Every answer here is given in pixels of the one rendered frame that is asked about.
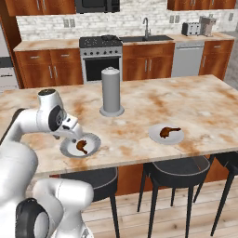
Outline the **steel fridge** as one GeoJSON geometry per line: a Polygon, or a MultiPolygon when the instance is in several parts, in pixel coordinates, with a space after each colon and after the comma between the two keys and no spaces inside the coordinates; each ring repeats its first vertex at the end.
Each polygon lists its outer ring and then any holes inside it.
{"type": "Polygon", "coordinates": [[[19,83],[7,48],[3,27],[0,24],[0,94],[5,90],[18,88],[19,83]]]}

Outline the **steel stove with oven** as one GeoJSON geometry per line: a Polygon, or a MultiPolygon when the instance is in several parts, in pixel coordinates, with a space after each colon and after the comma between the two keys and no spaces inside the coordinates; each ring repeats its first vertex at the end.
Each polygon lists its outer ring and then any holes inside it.
{"type": "Polygon", "coordinates": [[[122,71],[123,43],[103,41],[101,36],[88,36],[79,39],[79,49],[84,83],[101,81],[101,71],[113,67],[122,71]]]}

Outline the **black bar stool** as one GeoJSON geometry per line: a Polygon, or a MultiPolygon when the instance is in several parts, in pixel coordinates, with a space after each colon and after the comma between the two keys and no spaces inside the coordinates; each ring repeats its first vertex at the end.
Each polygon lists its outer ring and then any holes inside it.
{"type": "Polygon", "coordinates": [[[209,163],[213,164],[214,158],[217,158],[219,163],[223,166],[226,167],[229,171],[225,187],[219,202],[218,206],[218,212],[216,214],[213,227],[211,230],[210,235],[213,236],[214,232],[216,230],[216,227],[218,225],[218,220],[220,218],[223,206],[225,205],[228,193],[230,191],[233,179],[235,176],[238,176],[238,152],[223,152],[223,153],[217,153],[217,154],[211,154],[209,156],[209,163]]]}
{"type": "Polygon", "coordinates": [[[75,179],[89,183],[94,190],[94,202],[110,198],[115,236],[116,238],[120,238],[115,201],[115,194],[117,192],[118,183],[118,168],[109,167],[96,170],[73,172],[61,174],[59,177],[61,179],[75,179]]]}
{"type": "Polygon", "coordinates": [[[172,197],[170,205],[173,205],[176,189],[181,188],[188,189],[185,238],[189,237],[193,188],[205,180],[209,168],[210,162],[203,155],[151,162],[145,163],[143,165],[137,211],[140,210],[145,179],[150,178],[152,182],[152,203],[151,203],[148,238],[151,238],[152,236],[154,212],[156,207],[158,188],[160,186],[166,186],[172,189],[172,197]]]}

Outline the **steel dishwasher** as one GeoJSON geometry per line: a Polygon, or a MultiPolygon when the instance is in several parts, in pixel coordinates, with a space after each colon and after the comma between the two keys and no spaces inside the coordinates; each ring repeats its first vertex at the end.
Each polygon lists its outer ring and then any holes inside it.
{"type": "Polygon", "coordinates": [[[204,41],[176,43],[171,76],[197,75],[200,69],[204,46],[204,41]]]}

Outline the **steel tap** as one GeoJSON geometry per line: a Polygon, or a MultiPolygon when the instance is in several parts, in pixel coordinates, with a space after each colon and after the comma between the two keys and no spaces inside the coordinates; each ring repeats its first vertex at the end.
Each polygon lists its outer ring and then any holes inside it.
{"type": "Polygon", "coordinates": [[[149,39],[149,37],[152,35],[151,29],[149,28],[149,20],[148,20],[148,18],[144,18],[143,19],[143,24],[145,25],[145,34],[144,34],[143,39],[145,41],[147,41],[149,39]]]}

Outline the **dark sink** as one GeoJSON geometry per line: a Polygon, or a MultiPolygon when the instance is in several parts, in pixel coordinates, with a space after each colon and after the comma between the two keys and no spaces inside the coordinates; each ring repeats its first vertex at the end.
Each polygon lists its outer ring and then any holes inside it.
{"type": "Polygon", "coordinates": [[[147,38],[145,36],[125,36],[120,37],[120,39],[123,43],[173,40],[173,38],[167,35],[149,35],[147,38]]]}

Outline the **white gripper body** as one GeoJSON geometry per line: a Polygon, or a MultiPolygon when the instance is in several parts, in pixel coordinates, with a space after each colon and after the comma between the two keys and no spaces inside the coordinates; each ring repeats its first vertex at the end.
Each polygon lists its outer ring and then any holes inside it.
{"type": "Polygon", "coordinates": [[[61,126],[58,133],[60,136],[70,140],[80,140],[83,136],[83,129],[76,123],[73,127],[61,126]]]}

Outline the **plain grey plate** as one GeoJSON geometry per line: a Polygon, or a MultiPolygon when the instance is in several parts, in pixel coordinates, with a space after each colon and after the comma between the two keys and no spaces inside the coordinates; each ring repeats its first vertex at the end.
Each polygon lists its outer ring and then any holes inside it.
{"type": "Polygon", "coordinates": [[[166,139],[160,137],[160,132],[164,127],[178,127],[171,124],[157,124],[149,128],[149,137],[155,142],[164,144],[164,145],[174,145],[183,141],[184,133],[182,129],[180,131],[174,131],[169,134],[166,139]]]}

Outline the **grey scalloped plate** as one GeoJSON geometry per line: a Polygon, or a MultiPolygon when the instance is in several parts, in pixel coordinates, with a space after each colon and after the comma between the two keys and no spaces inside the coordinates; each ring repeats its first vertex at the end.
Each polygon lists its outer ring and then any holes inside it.
{"type": "Polygon", "coordinates": [[[76,144],[79,140],[65,139],[60,144],[60,151],[67,157],[85,158],[97,152],[101,144],[100,138],[92,133],[84,133],[80,140],[86,141],[84,149],[87,151],[87,154],[76,149],[76,144]]]}

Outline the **wooden island base panel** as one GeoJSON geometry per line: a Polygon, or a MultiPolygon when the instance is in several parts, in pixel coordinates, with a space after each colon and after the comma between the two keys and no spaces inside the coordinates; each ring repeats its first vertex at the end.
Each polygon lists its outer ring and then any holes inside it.
{"type": "MultiPolygon", "coordinates": [[[[125,165],[119,167],[116,196],[139,192],[143,165],[125,165]]],[[[227,178],[229,171],[223,167],[217,158],[205,178],[205,182],[219,181],[227,178]]]]}

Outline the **grey paper towel holder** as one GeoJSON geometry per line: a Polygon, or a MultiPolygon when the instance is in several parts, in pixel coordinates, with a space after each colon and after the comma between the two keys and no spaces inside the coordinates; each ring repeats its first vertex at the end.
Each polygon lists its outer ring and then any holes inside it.
{"type": "Polygon", "coordinates": [[[117,117],[125,109],[120,100],[120,71],[108,67],[101,71],[103,105],[99,112],[107,117],[117,117]]]}

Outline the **wooden sink base cupboard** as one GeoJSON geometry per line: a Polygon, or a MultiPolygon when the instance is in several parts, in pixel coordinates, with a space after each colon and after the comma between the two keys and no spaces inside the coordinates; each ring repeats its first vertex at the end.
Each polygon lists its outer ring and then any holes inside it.
{"type": "Polygon", "coordinates": [[[169,78],[174,43],[123,46],[123,80],[169,78]]]}

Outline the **black microwave oven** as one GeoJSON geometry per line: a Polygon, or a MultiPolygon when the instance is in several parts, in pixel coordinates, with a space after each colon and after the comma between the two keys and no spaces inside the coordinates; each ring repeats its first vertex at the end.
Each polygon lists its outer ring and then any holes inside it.
{"type": "Polygon", "coordinates": [[[75,0],[76,12],[115,13],[120,11],[120,0],[75,0]]]}

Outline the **narrow wooden base cupboard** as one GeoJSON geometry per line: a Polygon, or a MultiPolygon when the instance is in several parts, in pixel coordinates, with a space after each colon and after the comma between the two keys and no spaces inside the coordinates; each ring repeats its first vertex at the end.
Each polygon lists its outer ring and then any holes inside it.
{"type": "Polygon", "coordinates": [[[199,74],[213,74],[223,80],[233,43],[233,40],[205,41],[199,74]]]}

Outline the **wooden base cupboards with drawers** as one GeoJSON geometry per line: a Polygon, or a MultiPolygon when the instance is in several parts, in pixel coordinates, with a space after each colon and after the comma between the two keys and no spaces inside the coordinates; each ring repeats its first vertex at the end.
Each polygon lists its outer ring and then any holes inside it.
{"type": "Polygon", "coordinates": [[[78,48],[16,51],[25,88],[83,83],[78,48]]]}

